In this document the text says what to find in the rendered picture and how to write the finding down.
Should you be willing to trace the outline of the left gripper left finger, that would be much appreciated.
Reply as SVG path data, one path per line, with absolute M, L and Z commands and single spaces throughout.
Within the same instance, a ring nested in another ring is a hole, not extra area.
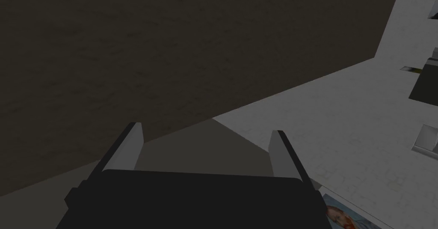
M 134 170 L 144 145 L 140 122 L 130 122 L 109 150 L 93 169 L 93 173 L 105 170 Z

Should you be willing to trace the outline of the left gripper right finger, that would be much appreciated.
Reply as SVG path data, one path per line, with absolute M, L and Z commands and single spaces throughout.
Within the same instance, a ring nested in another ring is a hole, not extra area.
M 304 183 L 311 182 L 284 131 L 272 131 L 268 153 L 275 177 L 297 178 Z

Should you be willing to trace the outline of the grey metal box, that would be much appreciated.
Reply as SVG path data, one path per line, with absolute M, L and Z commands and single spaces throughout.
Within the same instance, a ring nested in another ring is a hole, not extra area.
M 423 125 L 411 150 L 438 160 L 438 128 Z

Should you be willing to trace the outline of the framed portrait painting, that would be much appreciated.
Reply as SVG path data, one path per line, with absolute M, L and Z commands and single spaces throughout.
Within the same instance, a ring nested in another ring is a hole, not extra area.
M 332 229 L 394 229 L 324 186 L 319 192 Z

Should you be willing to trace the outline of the dark cabinet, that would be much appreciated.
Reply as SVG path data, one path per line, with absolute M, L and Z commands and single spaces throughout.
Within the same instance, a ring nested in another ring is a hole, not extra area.
M 438 107 L 438 47 L 426 60 L 408 98 Z

